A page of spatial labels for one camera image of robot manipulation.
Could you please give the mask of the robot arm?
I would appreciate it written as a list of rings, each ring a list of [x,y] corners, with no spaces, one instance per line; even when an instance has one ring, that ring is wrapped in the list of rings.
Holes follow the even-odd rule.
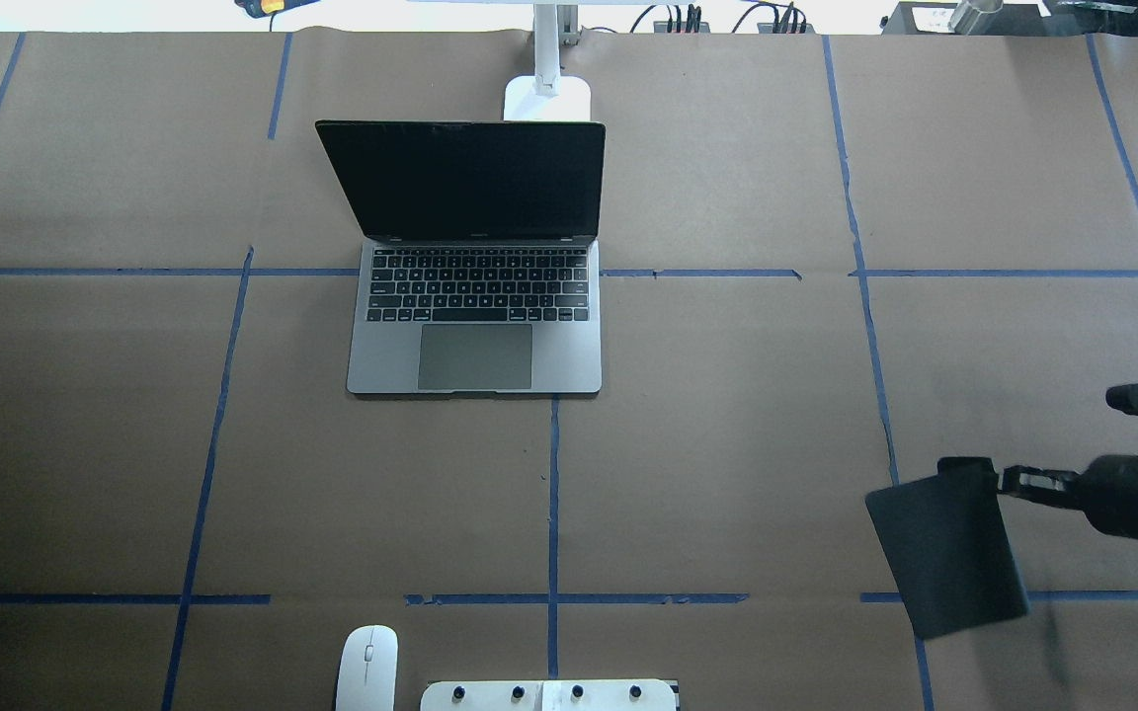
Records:
[[[1080,512],[1094,530],[1138,540],[1138,455],[1107,454],[1085,471],[1012,465],[998,471],[986,456],[945,456],[935,473],[970,469],[992,482],[995,495]]]

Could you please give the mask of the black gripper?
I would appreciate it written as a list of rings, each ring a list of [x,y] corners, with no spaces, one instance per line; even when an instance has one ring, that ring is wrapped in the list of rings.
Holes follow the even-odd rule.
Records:
[[[980,474],[1000,496],[1044,506],[1079,506],[1097,531],[1138,540],[1138,456],[1102,455],[1080,474],[1033,465],[1009,465],[1000,471],[989,456],[935,461],[938,474],[957,471]]]

